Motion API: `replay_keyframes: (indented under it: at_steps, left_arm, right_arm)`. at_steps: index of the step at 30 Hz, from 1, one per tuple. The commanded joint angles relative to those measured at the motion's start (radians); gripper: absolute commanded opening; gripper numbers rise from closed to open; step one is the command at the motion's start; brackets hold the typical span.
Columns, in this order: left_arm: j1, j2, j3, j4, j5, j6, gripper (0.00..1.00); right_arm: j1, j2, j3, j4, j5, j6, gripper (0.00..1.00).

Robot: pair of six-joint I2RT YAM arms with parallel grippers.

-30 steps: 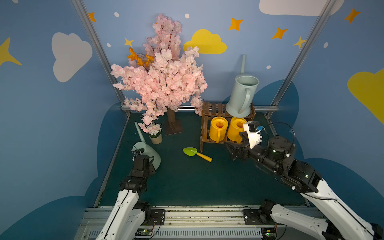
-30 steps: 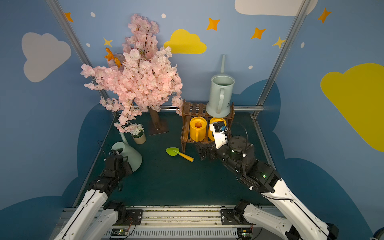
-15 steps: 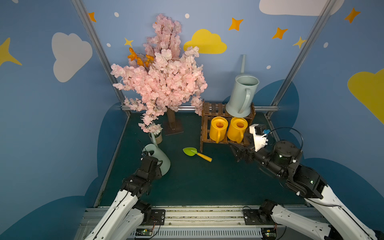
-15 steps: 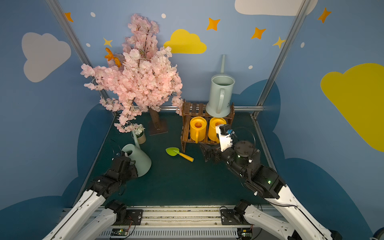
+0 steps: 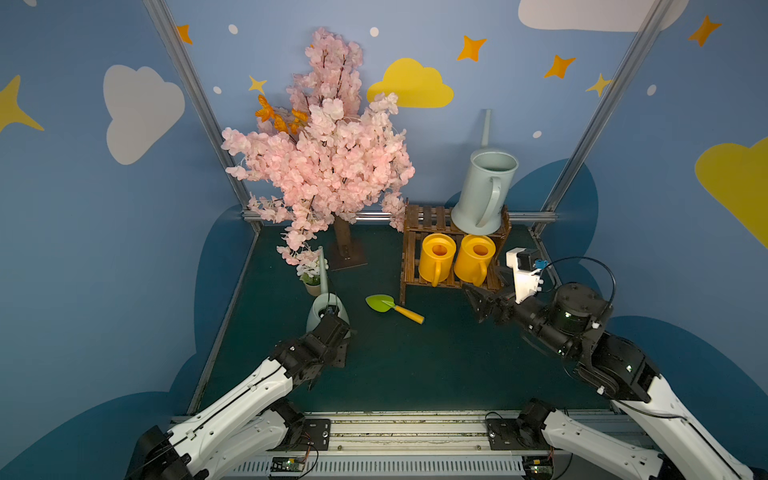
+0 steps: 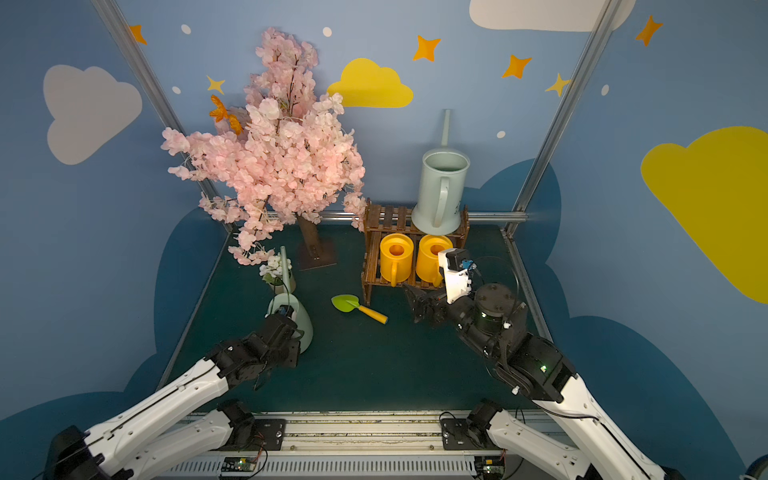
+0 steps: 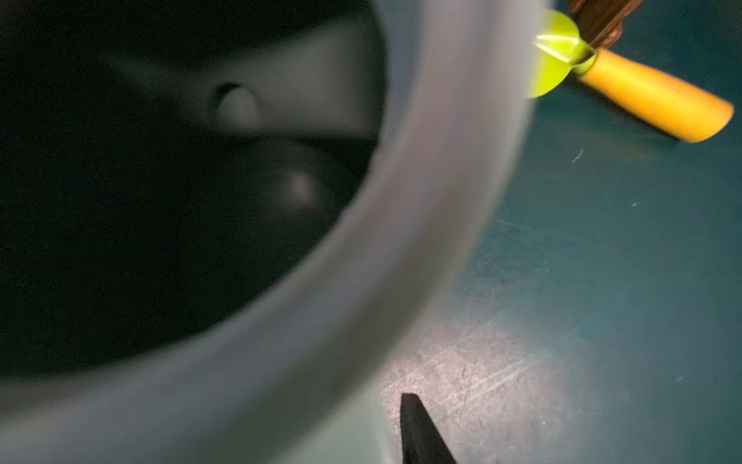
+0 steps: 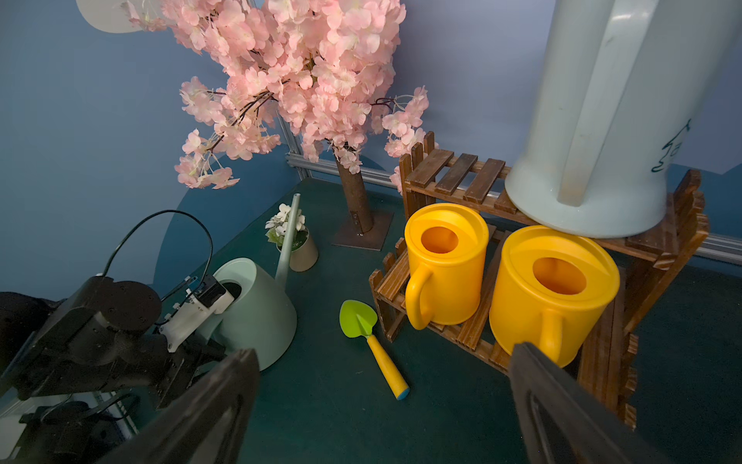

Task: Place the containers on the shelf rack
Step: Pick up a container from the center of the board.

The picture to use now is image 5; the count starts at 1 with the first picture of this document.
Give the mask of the yellow watering can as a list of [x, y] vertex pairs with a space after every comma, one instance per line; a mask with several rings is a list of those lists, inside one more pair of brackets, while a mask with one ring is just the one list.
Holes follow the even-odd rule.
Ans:
[[488, 276], [495, 254], [496, 245], [488, 236], [465, 235], [458, 251], [454, 273], [461, 281], [480, 287]]
[[422, 240], [419, 277], [437, 287], [449, 276], [456, 253], [455, 241], [448, 235], [433, 233]]

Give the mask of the sage green watering can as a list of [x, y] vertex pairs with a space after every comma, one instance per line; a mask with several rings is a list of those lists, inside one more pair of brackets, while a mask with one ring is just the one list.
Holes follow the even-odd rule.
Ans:
[[343, 303], [336, 294], [330, 292], [323, 248], [320, 247], [318, 252], [318, 265], [320, 268], [320, 294], [315, 298], [310, 308], [306, 322], [307, 332], [314, 330], [320, 324], [322, 318], [330, 313], [335, 314], [341, 320], [349, 324], [348, 313]]

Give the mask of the pale blue watering can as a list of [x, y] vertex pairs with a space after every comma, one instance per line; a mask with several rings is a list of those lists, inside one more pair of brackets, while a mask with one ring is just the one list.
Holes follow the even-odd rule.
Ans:
[[510, 153], [489, 146], [492, 110], [485, 110], [480, 148], [469, 159], [469, 168], [458, 203], [452, 208], [452, 223], [464, 233], [488, 236], [502, 226], [502, 209], [518, 160]]

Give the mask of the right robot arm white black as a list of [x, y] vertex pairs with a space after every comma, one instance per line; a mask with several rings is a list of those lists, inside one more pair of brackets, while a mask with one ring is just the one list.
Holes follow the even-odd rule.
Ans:
[[707, 431], [642, 349], [606, 331], [612, 305], [593, 289], [568, 283], [548, 303], [471, 284], [463, 290], [478, 320], [517, 325], [573, 363], [573, 377], [625, 412], [655, 446], [620, 441], [536, 399], [509, 424], [520, 444], [569, 452], [622, 479], [766, 478], [766, 470], [745, 465]]

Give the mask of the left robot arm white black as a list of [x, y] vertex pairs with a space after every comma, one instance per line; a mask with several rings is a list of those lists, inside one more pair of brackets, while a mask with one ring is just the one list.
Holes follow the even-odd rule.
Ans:
[[220, 479], [249, 456], [279, 446], [303, 422], [285, 400], [346, 352], [350, 325], [327, 313], [299, 338], [281, 341], [236, 387], [187, 420], [143, 433], [127, 479]]

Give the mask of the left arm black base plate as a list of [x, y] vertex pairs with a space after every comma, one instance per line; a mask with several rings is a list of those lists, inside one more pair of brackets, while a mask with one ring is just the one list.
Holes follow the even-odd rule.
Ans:
[[292, 426], [287, 435], [287, 449], [314, 448], [320, 452], [329, 448], [332, 422], [327, 418], [305, 418]]

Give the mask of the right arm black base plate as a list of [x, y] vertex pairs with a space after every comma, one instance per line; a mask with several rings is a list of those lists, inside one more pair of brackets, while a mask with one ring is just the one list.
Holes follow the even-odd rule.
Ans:
[[544, 438], [543, 424], [494, 417], [487, 419], [485, 425], [493, 451], [544, 451], [552, 448]]

